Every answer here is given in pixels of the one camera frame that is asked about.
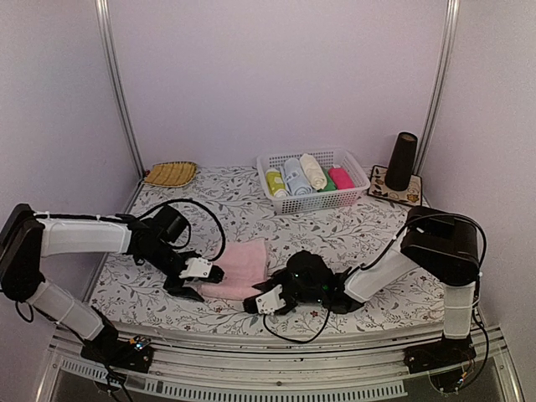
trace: pink cloth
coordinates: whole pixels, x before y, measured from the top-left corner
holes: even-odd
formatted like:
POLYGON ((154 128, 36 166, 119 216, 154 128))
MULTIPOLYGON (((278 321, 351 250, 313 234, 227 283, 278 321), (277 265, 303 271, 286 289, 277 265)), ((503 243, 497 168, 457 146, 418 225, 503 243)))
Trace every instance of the pink cloth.
POLYGON ((337 186, 337 190, 346 190, 347 188, 355 188, 350 175, 342 167, 332 167, 329 169, 329 177, 337 186))
POLYGON ((260 294, 252 286, 266 281, 268 253, 264 239, 245 243, 228 243, 224 254, 214 264, 224 270, 218 283, 202 283, 198 292, 206 297, 244 300, 260 294))

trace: black cup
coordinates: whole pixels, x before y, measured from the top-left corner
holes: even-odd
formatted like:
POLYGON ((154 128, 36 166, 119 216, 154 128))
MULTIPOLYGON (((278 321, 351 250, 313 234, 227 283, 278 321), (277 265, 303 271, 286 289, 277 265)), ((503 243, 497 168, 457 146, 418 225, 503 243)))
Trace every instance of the black cup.
POLYGON ((385 185, 394 191, 404 191, 410 185, 411 172, 417 153, 417 137, 401 132, 394 144, 393 154, 385 174, 385 185))

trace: green rolled towel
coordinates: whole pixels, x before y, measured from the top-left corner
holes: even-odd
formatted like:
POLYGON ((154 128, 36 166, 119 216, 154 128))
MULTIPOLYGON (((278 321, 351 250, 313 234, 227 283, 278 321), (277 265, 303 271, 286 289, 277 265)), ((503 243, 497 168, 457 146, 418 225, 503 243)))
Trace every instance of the green rolled towel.
POLYGON ((319 193, 325 193, 326 191, 335 191, 335 190, 337 190, 337 186, 333 182, 332 178, 329 177, 329 174, 327 174, 327 169, 323 167, 322 171, 324 172, 324 176, 326 176, 327 186, 324 187, 322 190, 318 190, 318 192, 319 193))

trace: table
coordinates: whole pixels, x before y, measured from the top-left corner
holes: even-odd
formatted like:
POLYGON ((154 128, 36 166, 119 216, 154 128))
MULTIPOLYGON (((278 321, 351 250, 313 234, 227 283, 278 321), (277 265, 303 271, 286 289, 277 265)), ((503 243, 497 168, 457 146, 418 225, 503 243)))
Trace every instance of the table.
MULTIPOLYGON (((371 261, 405 222, 408 209, 363 195, 350 207, 276 215, 254 168, 201 167, 184 188, 143 185, 131 212, 138 215, 171 198, 193 198, 209 207, 221 220, 228 241, 264 238, 269 273, 304 249, 321 255, 334 271, 371 261)), ((219 233, 211 218, 187 204, 178 208, 192 224, 191 247, 203 256, 213 255, 219 247, 219 233)), ((172 297, 162 289, 163 281, 163 274, 149 264, 136 266, 129 256, 110 255, 90 303, 111 320, 126 324, 271 337, 259 316, 243 312, 241 302, 208 299, 200 303, 172 297)), ((364 308, 347 315, 332 314, 324 334, 438 323, 443 316, 442 298, 439 281, 418 269, 384 288, 364 308)), ((323 324, 325 314, 320 306, 299 306, 268 321, 281 335, 308 338, 323 324)))

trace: white rolled towel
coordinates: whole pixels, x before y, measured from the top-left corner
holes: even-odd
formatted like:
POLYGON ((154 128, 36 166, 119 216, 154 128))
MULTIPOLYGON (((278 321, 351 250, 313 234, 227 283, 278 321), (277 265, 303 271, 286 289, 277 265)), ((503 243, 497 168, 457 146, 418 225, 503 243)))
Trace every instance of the white rolled towel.
POLYGON ((315 190, 322 190, 327 186, 326 176, 313 155, 308 153, 301 155, 300 164, 307 180, 315 190))

